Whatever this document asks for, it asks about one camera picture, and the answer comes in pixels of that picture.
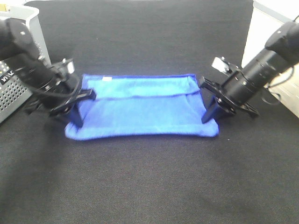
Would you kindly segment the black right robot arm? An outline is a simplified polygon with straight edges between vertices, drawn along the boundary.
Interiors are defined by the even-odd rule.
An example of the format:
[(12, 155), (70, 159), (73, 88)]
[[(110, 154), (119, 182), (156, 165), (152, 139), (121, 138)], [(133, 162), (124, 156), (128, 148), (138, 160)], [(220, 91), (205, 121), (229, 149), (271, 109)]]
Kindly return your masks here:
[(212, 67), (227, 75), (227, 79), (219, 84), (200, 78), (199, 87), (213, 94), (201, 118), (202, 123), (233, 116), (236, 110), (256, 118), (259, 113), (248, 101), (280, 73), (293, 69), (298, 62), (299, 23), (296, 20), (288, 21), (278, 28), (264, 48), (242, 69), (223, 57), (215, 57)]

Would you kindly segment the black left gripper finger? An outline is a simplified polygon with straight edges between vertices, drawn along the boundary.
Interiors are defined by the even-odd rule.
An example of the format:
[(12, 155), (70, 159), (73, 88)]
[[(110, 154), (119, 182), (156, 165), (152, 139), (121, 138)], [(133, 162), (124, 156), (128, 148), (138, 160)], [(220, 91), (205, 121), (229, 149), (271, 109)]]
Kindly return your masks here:
[(96, 92), (93, 89), (81, 90), (81, 95), (83, 100), (96, 99)]
[(83, 120), (79, 113), (78, 105), (74, 104), (67, 115), (68, 120), (74, 124), (76, 127), (81, 128), (83, 126)]

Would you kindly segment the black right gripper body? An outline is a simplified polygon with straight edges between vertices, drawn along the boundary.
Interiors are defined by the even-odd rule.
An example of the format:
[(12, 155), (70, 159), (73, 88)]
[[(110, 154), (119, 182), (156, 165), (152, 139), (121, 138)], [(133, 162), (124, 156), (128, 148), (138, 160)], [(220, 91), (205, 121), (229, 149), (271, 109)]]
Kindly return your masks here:
[(237, 110), (246, 112), (251, 118), (259, 116), (258, 111), (247, 100), (238, 99), (242, 94), (242, 89), (237, 90), (230, 96), (221, 84), (212, 82), (204, 77), (201, 77), (199, 80), (199, 88), (207, 89), (213, 96), (218, 98), (218, 110), (213, 119), (234, 116)]

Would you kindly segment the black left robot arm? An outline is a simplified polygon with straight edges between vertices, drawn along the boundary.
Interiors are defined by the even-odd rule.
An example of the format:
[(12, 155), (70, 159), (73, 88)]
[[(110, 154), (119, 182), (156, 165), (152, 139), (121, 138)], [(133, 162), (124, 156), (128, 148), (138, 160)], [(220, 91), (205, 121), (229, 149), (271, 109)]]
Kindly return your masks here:
[(0, 59), (35, 97), (35, 101), (25, 107), (26, 113), (42, 111), (77, 127), (83, 126), (78, 102), (95, 100), (96, 93), (82, 89), (82, 79), (74, 73), (72, 59), (53, 65), (47, 63), (27, 26), (13, 18), (0, 21)]

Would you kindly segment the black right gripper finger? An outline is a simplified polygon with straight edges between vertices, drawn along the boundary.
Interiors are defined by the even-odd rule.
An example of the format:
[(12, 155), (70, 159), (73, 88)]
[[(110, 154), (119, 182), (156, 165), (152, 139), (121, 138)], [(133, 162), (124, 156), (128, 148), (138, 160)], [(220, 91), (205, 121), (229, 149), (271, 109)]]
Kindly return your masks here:
[(213, 96), (207, 109), (205, 114), (202, 116), (201, 121), (203, 124), (207, 123), (208, 121), (210, 121), (211, 119), (214, 118), (215, 114), (217, 113), (218, 110), (218, 98)]

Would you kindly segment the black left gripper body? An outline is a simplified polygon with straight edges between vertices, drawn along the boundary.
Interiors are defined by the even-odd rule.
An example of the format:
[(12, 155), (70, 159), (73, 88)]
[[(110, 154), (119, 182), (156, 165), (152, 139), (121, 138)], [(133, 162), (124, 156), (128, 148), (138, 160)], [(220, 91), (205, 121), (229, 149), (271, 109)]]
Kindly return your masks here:
[(66, 82), (57, 79), (50, 79), (44, 84), (36, 80), (26, 80), (24, 85), (33, 93), (35, 100), (29, 102), (24, 110), (28, 114), (46, 112), (51, 117), (67, 117), (74, 104), (84, 101), (79, 84), (78, 80), (75, 87), (71, 88)]

